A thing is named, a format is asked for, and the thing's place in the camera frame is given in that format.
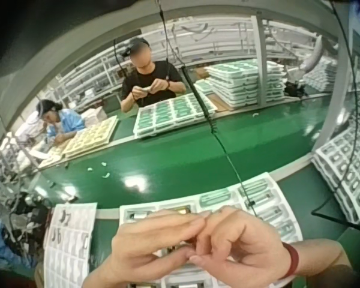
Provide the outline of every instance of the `red wristband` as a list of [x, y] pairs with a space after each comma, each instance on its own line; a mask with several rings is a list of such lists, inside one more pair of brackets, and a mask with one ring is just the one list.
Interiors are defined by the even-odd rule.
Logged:
[[293, 275], [296, 272], [296, 269], [298, 268], [299, 265], [299, 253], [296, 251], [296, 249], [294, 249], [291, 245], [284, 242], [283, 242], [283, 246], [289, 252], [291, 261], [287, 273], [281, 279], [285, 279]]

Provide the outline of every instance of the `black t-shirt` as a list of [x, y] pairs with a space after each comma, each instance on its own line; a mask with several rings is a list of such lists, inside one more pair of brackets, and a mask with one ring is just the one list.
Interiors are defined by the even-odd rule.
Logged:
[[[175, 66], [171, 63], [167, 64], [167, 61], [155, 62], [155, 70], [151, 74], [140, 74], [136, 70], [131, 75], [124, 79], [122, 84], [122, 99], [126, 99], [128, 94], [132, 91], [133, 86], [139, 86], [141, 88], [149, 87], [153, 81], [158, 79], [166, 79], [169, 69], [169, 80], [173, 82], [182, 82], [181, 76]], [[136, 103], [139, 107], [145, 107], [166, 99], [175, 98], [176, 94], [170, 90], [158, 91], [156, 94], [148, 94], [147, 97], [137, 99]]]

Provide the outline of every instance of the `fingernail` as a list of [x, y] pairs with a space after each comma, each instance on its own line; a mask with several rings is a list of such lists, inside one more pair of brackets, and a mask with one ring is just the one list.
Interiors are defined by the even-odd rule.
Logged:
[[193, 220], [190, 225], [191, 226], [198, 226], [200, 224], [204, 223], [204, 218], [198, 218], [196, 220]]
[[196, 266], [202, 266], [204, 263], [203, 259], [198, 255], [191, 256], [190, 262], [195, 264]]
[[203, 218], [206, 218], [208, 216], [210, 216], [212, 214], [212, 211], [203, 211], [201, 213], [199, 213], [199, 215]]

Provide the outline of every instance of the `hanging wire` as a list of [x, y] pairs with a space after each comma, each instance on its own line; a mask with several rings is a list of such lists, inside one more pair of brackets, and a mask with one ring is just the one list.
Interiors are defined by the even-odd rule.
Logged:
[[160, 0], [156, 0], [157, 4], [158, 4], [158, 7], [159, 7], [159, 15], [161, 17], [161, 20], [163, 21], [163, 26], [164, 26], [164, 33], [166, 35], [166, 41], [167, 41], [167, 45], [171, 48], [172, 50], [172, 53], [176, 56], [176, 58], [179, 60], [179, 62], [182, 64], [182, 67], [181, 67], [181, 70], [184, 74], [184, 77], [185, 79], [187, 80], [194, 96], [196, 97], [197, 99], [197, 102], [199, 103], [200, 107], [202, 108], [202, 111], [203, 111], [203, 114], [204, 114], [204, 117], [205, 119], [207, 120], [210, 128], [211, 128], [211, 134], [213, 135], [213, 137], [216, 139], [217, 143], [220, 145], [221, 149], [223, 150], [223, 153], [224, 153], [224, 156], [227, 158], [227, 161], [229, 162], [233, 172], [235, 173], [236, 175], [236, 178], [237, 180], [239, 181], [240, 185], [241, 185], [241, 189], [245, 195], [245, 198], [247, 198], [247, 201], [248, 201], [248, 208], [250, 208], [253, 212], [253, 214], [255, 216], [257, 216], [256, 214], [256, 211], [254, 209], [254, 205], [256, 204], [254, 201], [252, 201], [247, 193], [247, 190], [245, 189], [244, 185], [243, 185], [243, 181], [240, 177], [240, 174], [238, 172], [238, 170], [236, 169], [233, 161], [231, 160], [228, 152], [227, 152], [227, 149], [225, 148], [224, 144], [222, 143], [221, 139], [219, 138], [219, 136], [217, 135], [217, 127], [216, 127], [216, 123], [215, 121], [211, 118], [211, 115], [209, 114], [208, 112], [208, 109], [206, 108], [205, 106], [205, 103], [204, 101], [201, 99], [200, 97], [200, 94], [198, 93], [197, 89], [194, 87], [189, 75], [188, 75], [188, 72], [187, 72], [187, 68], [186, 68], [186, 64], [180, 59], [180, 57], [177, 55], [177, 53], [175, 52], [175, 50], [173, 49], [170, 41], [169, 41], [169, 38], [168, 38], [168, 34], [167, 34], [167, 29], [166, 29], [166, 25], [165, 25], [165, 19], [164, 19], [164, 13], [163, 13], [163, 10], [161, 8], [161, 4], [160, 4]]
[[349, 61], [350, 61], [350, 68], [351, 68], [351, 71], [352, 71], [353, 90], [354, 90], [354, 95], [355, 95], [355, 118], [356, 118], [356, 121], [355, 121], [355, 139], [353, 140], [352, 152], [351, 152], [351, 155], [350, 155], [350, 158], [349, 158], [348, 165], [347, 165], [346, 170], [344, 172], [344, 175], [339, 180], [337, 186], [335, 187], [335, 189], [331, 193], [331, 195], [329, 197], [327, 197], [327, 199], [319, 207], [312, 210], [311, 215], [317, 216], [317, 217], [320, 217], [320, 218], [323, 218], [323, 219], [327, 219], [329, 221], [336, 222], [338, 224], [342, 224], [342, 225], [347, 226], [347, 227], [352, 227], [352, 228], [360, 231], [360, 225], [358, 225], [358, 224], [354, 224], [354, 223], [351, 223], [349, 221], [340, 220], [340, 219], [337, 219], [335, 217], [331, 217], [331, 216], [328, 216], [328, 215], [325, 215], [325, 214], [318, 213], [325, 205], [328, 204], [328, 202], [330, 200], [333, 199], [335, 193], [337, 193], [337, 191], [340, 189], [341, 185], [343, 184], [343, 182], [344, 182], [344, 180], [345, 180], [345, 178], [346, 178], [346, 176], [347, 176], [347, 174], [348, 174], [348, 172], [349, 172], [349, 170], [350, 170], [350, 168], [352, 166], [353, 159], [355, 157], [356, 143], [357, 143], [358, 131], [359, 131], [359, 101], [358, 101], [359, 98], [358, 98], [357, 84], [356, 84], [355, 65], [353, 63], [352, 53], [350, 51], [350, 46], [349, 46], [349, 42], [348, 42], [348, 39], [347, 39], [347, 34], [346, 34], [345, 30], [344, 30], [343, 24], [341, 23], [340, 17], [339, 17], [339, 15], [337, 13], [337, 10], [335, 8], [334, 3], [332, 1], [330, 1], [329, 3], [331, 4], [331, 7], [332, 7], [333, 12], [335, 14], [335, 17], [337, 19], [337, 22], [338, 22], [338, 24], [340, 26], [341, 33], [342, 33], [342, 35], [344, 37], [344, 40], [346, 42], [347, 53], [348, 53], [348, 57], [349, 57]]

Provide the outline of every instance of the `hand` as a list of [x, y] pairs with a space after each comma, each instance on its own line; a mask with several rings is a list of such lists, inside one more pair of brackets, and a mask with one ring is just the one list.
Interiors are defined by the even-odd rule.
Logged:
[[163, 90], [167, 89], [168, 87], [169, 86], [168, 86], [167, 80], [156, 78], [151, 85], [150, 93], [156, 94], [158, 91], [163, 91]]
[[274, 227], [229, 206], [207, 219], [196, 253], [190, 262], [233, 288], [268, 287], [285, 276], [291, 262]]
[[58, 134], [55, 137], [55, 144], [61, 144], [62, 142], [64, 142], [66, 140], [65, 135], [64, 134]]
[[153, 253], [195, 237], [204, 227], [205, 219], [200, 215], [166, 210], [136, 223], [123, 224], [112, 239], [111, 255], [99, 267], [102, 269], [99, 278], [105, 280], [105, 287], [162, 278], [184, 265], [196, 252], [186, 245], [164, 257]]
[[139, 86], [134, 86], [132, 89], [132, 96], [134, 99], [145, 98], [147, 95], [148, 93], [144, 92]]

